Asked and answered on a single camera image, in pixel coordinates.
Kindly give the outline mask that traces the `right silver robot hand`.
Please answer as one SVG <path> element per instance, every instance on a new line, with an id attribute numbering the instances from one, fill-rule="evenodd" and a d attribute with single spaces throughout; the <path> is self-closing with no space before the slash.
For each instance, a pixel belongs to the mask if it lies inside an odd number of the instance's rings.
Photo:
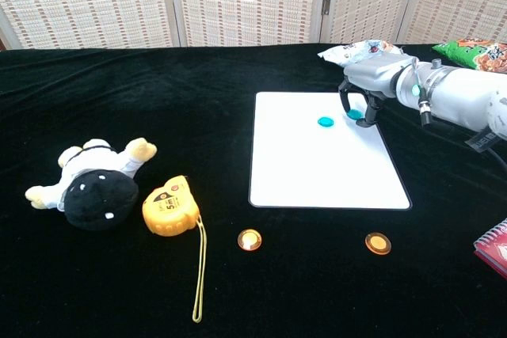
<path id="1" fill-rule="evenodd" d="M 377 112 L 386 100 L 396 98 L 395 83 L 411 63 L 410 55 L 382 53 L 345 67 L 344 80 L 338 86 L 345 113 L 351 111 L 349 93 L 362 94 L 367 101 L 364 117 L 359 118 L 356 125 L 366 128 L 376 124 Z"/>

